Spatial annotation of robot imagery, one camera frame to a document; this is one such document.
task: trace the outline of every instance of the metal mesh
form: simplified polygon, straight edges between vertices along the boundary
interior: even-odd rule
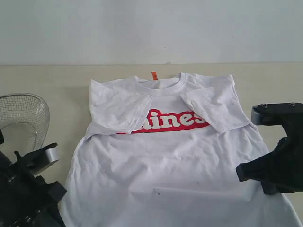
[[[18,142],[21,131],[25,132],[26,140],[22,145],[23,152],[27,153],[40,149],[45,139],[49,123],[49,110],[47,103],[40,97],[18,93],[0,96],[0,129],[3,131],[4,143],[0,145],[1,151],[10,151],[4,131],[11,128],[13,142]]]

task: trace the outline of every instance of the t-shirt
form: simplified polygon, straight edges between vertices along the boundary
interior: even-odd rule
[[[240,183],[266,153],[232,75],[90,85],[92,122],[66,181],[67,227],[299,227],[283,194]]]

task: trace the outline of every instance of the orange tag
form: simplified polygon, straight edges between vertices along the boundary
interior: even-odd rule
[[[157,72],[151,72],[152,73],[152,79],[158,80]]]

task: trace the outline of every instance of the folded sleeve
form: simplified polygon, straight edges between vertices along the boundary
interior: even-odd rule
[[[151,96],[115,91],[93,80],[89,93],[92,122],[87,136],[130,134],[144,124],[152,102]]]
[[[181,94],[184,102],[204,118],[219,134],[250,123],[239,103],[232,75],[214,87],[203,87]]]

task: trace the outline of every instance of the beige table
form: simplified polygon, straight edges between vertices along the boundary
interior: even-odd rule
[[[51,118],[45,144],[59,144],[60,161],[42,173],[47,182],[64,184],[71,157],[90,122],[89,83],[105,82],[137,75],[151,79],[151,71],[159,78],[178,72],[202,75],[233,74],[241,105],[250,117],[251,107],[261,103],[303,102],[303,62],[254,64],[187,64],[140,66],[1,66],[0,96],[29,92],[43,97]],[[283,137],[281,127],[259,127],[269,149]],[[303,193],[289,195],[303,220]]]

